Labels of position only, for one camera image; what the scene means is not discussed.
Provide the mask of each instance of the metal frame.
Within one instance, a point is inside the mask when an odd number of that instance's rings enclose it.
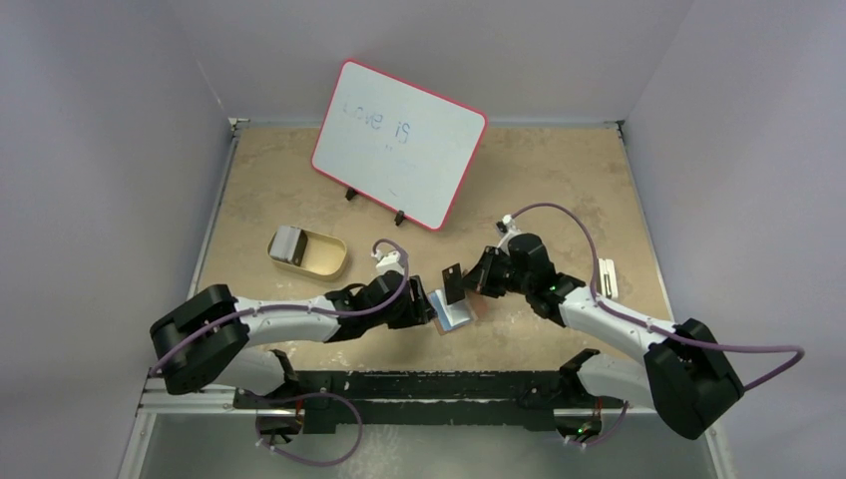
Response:
[[[220,180],[220,185],[217,189],[217,195],[214,201],[214,207],[211,212],[211,217],[209,219],[209,224],[206,228],[206,234],[203,239],[203,243],[200,248],[200,253],[197,258],[197,264],[194,269],[194,274],[192,275],[191,284],[189,285],[188,291],[188,298],[194,296],[197,293],[198,283],[200,281],[200,277],[203,273],[203,266],[206,262],[206,255],[209,250],[209,242],[212,238],[212,233],[214,231],[214,226],[217,221],[217,214],[220,210],[220,203],[223,199],[223,193],[226,188],[226,183],[229,179],[229,173],[232,168],[232,163],[234,160],[234,155],[237,150],[237,145],[240,140],[240,136],[246,129],[250,128],[251,126],[257,127],[272,127],[272,126],[287,126],[287,127],[303,127],[303,126],[310,126],[310,125],[302,125],[300,124],[291,124],[287,122],[257,122],[252,123],[250,120],[247,121],[238,121],[233,124],[232,126],[232,140],[229,145],[229,152],[226,158],[226,164],[224,166],[224,173]],[[578,128],[616,128],[619,130],[619,126],[616,124],[593,124],[593,125],[567,125],[568,128],[571,127],[578,127]],[[629,164],[629,155],[626,149],[626,145],[623,143],[622,135],[618,134],[620,139],[621,148],[623,148],[624,155],[627,157],[627,165],[629,166],[629,175],[632,178],[632,181],[635,181],[635,177],[632,175],[631,165]],[[646,219],[643,214],[643,208],[640,204],[639,197],[637,198],[637,206],[640,209],[640,216],[641,220],[644,224],[646,224]],[[652,261],[655,264],[655,269],[658,274],[658,281],[660,283],[661,292],[663,293],[664,303],[666,304],[667,312],[669,313],[669,319],[673,319],[672,309],[669,304],[669,298],[666,294],[666,288],[663,282],[663,275],[660,272],[660,266],[657,262],[657,256],[654,252],[654,247],[652,245],[651,235],[649,230],[646,229],[646,235],[649,239],[649,248],[651,249],[652,253]],[[139,404],[139,409],[136,414],[135,423],[133,425],[132,435],[130,436],[129,444],[127,446],[126,453],[124,454],[124,460],[121,465],[120,473],[118,475],[119,479],[138,479],[141,477],[141,471],[144,466],[144,460],[147,455],[147,449],[150,444],[150,437],[152,435],[153,429],[156,425],[156,419],[159,414],[243,414],[243,415],[278,415],[278,416],[292,416],[294,412],[290,409],[263,409],[263,410],[254,410],[254,409],[234,409],[232,408],[232,401],[235,396],[235,389],[226,386],[216,386],[212,385],[209,387],[204,388],[199,393],[194,394],[186,394],[183,396],[170,396],[165,391],[165,384],[161,379],[148,379],[144,392],[142,394],[141,402]],[[554,414],[557,417],[563,416],[581,416],[590,414],[591,411],[587,409],[556,409]],[[627,414],[656,414],[654,411],[645,408],[632,408],[630,409]],[[726,435],[722,428],[722,425],[719,421],[714,423],[705,435],[706,443],[708,446],[708,450],[710,452],[711,461],[714,466],[714,471],[716,472],[718,479],[735,479],[736,474],[734,472],[734,468],[732,466],[731,460],[731,453],[728,447]]]

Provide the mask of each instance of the gray floor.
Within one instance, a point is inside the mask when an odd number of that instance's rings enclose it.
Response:
[[[332,468],[302,466],[256,448],[253,420],[248,415],[159,415],[142,477],[716,477],[704,438],[682,439],[652,414],[627,417],[617,437],[585,453],[563,446],[554,433],[521,427],[370,425],[356,454]],[[309,458],[331,459],[354,438],[355,427],[342,426],[334,435],[306,435],[286,447]]]

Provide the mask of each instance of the gray eraser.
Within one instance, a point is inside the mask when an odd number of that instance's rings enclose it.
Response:
[[[299,266],[302,263],[302,255],[305,252],[305,244],[308,237],[305,233],[295,227],[279,227],[273,243],[270,245],[270,257],[277,261],[289,262]]]

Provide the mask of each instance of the table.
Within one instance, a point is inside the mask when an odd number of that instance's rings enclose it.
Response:
[[[572,209],[592,232],[601,257],[615,261],[619,301],[645,314],[668,312],[625,150],[616,129],[491,128],[485,134],[446,226],[436,233],[366,198],[344,199],[346,187],[312,169],[317,129],[251,127],[243,131],[225,185],[199,278],[200,288],[226,283],[240,296],[305,299],[376,270],[370,247],[398,241],[426,290],[442,287],[441,269],[471,267],[485,245],[496,244],[494,223],[535,202]],[[279,225],[343,239],[350,265],[336,281],[321,282],[273,265],[267,244]],[[587,280],[590,250],[578,227],[560,212],[520,217],[539,235],[559,271]],[[512,294],[487,299],[488,313],[440,335],[434,323],[402,330],[385,326],[360,339],[333,344],[294,341],[285,350],[297,369],[538,370],[558,369],[586,347],[617,354],[598,340],[535,316]]]

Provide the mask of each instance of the white wall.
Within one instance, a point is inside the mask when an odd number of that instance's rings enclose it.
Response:
[[[726,414],[741,477],[846,477],[844,51],[843,1],[697,0],[627,122],[676,317],[808,350]]]
[[[341,62],[499,122],[615,121],[692,0],[173,0],[226,113],[318,122]]]
[[[0,477],[115,477],[227,122],[163,0],[0,3]]]

